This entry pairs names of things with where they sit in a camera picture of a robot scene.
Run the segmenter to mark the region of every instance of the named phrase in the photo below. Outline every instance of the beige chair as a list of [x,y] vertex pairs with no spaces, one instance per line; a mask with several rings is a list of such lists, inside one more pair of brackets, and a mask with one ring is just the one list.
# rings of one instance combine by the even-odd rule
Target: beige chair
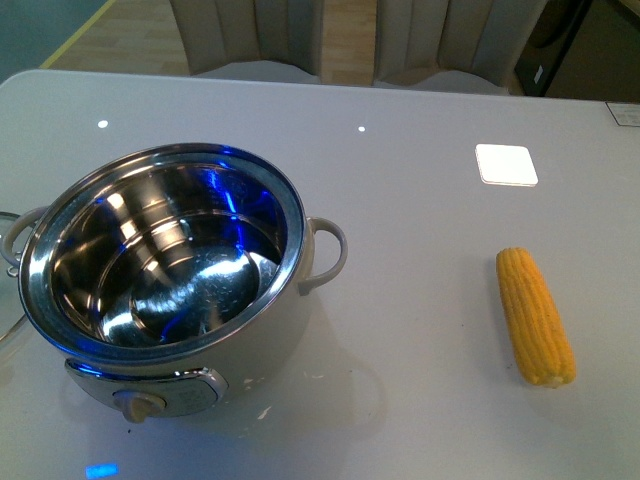
[[191,75],[320,83],[323,0],[171,0]]
[[374,86],[507,94],[547,0],[378,0]]

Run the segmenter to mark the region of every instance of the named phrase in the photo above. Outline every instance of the yellow corn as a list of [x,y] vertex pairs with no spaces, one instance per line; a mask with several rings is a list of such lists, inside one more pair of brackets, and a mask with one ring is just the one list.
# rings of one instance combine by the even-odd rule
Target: yellow corn
[[556,388],[571,383],[576,364],[544,277],[524,248],[496,257],[500,298],[513,352],[524,379]]

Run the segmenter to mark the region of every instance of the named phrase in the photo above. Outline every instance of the stainless steel pot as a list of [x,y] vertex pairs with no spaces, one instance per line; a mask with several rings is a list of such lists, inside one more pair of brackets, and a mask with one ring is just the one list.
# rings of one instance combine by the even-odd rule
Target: stainless steel pot
[[[17,262],[13,241],[38,218]],[[318,230],[340,256],[312,275]],[[25,214],[2,255],[72,378],[139,422],[206,409],[277,370],[308,321],[301,297],[340,272],[347,242],[265,160],[178,144],[109,163]]]

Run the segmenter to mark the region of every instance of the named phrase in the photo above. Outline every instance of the yellow floor line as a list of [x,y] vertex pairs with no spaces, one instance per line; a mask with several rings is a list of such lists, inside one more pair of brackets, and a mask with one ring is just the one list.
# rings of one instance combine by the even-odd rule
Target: yellow floor line
[[104,14],[104,12],[109,10],[111,5],[113,5],[114,3],[116,3],[116,0],[107,0],[107,2],[102,7],[100,7],[100,9],[96,13],[94,13],[89,20],[84,23],[84,25],[82,25],[73,35],[71,35],[66,42],[60,45],[60,48],[53,52],[53,54],[49,58],[47,58],[42,65],[40,65],[40,68],[49,68],[51,65],[53,65],[53,63],[58,60],[67,50],[69,50],[69,48],[71,48],[71,45],[76,43],[76,41],[82,35],[84,35],[94,23],[98,21],[98,19]]

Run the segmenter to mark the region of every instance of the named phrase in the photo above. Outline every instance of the floor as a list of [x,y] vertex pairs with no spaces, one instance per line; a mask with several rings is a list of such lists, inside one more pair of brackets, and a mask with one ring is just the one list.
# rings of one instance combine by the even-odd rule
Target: floor
[[[375,3],[325,0],[323,83],[371,83]],[[49,68],[188,75],[169,0],[115,0]]]
[[0,82],[38,68],[105,0],[1,0]]

